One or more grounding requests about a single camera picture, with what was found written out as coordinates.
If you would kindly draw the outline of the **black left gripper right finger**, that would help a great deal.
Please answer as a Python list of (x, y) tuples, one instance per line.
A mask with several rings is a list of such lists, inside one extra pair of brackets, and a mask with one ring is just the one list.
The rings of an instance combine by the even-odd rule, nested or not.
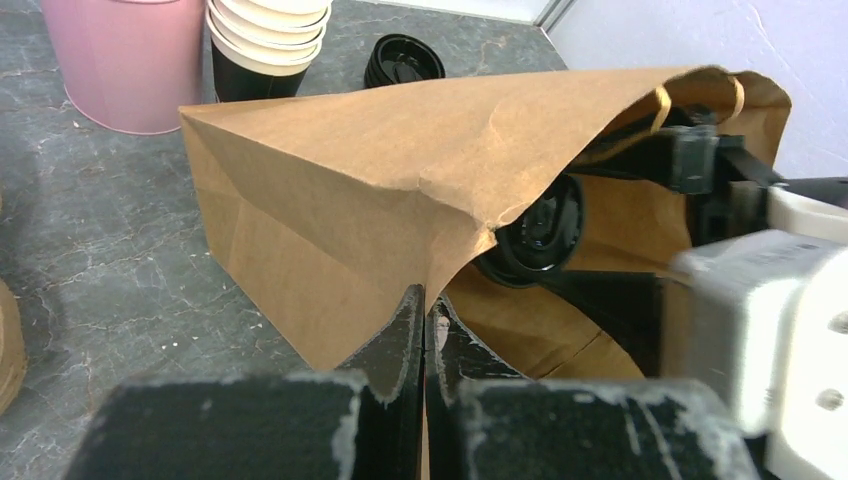
[(425, 321), (434, 479), (755, 479), (717, 395), (692, 380), (532, 380), (459, 319)]

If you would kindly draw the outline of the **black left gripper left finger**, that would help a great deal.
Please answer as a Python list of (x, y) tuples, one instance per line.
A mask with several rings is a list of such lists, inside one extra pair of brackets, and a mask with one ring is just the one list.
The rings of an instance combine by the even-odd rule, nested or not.
[(70, 479), (417, 479), (425, 294), (339, 367), (141, 377), (95, 414)]

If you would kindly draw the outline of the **brown paper takeout bag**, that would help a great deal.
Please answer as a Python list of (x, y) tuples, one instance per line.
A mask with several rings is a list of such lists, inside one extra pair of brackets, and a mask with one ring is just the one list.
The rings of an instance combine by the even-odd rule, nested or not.
[(789, 95), (714, 66), (450, 78), (179, 115), (212, 256), (310, 367), (340, 365), (421, 284), (530, 377), (637, 379), (579, 310), (471, 262), (597, 135), (693, 104), (774, 164)]

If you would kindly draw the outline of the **brown cardboard cup carriers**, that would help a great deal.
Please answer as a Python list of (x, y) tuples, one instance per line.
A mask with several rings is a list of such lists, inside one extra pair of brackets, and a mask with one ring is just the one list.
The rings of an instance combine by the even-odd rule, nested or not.
[(18, 396), (26, 370), (27, 354), (18, 302), (7, 284), (1, 281), (1, 414)]

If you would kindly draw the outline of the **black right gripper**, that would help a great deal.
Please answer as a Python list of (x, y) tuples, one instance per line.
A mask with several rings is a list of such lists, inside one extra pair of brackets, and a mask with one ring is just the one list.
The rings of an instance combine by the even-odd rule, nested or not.
[(685, 196), (691, 241), (701, 246), (777, 229), (847, 240), (847, 180), (789, 179), (723, 135), (708, 109), (673, 109), (600, 134), (569, 165), (572, 174), (645, 180)]

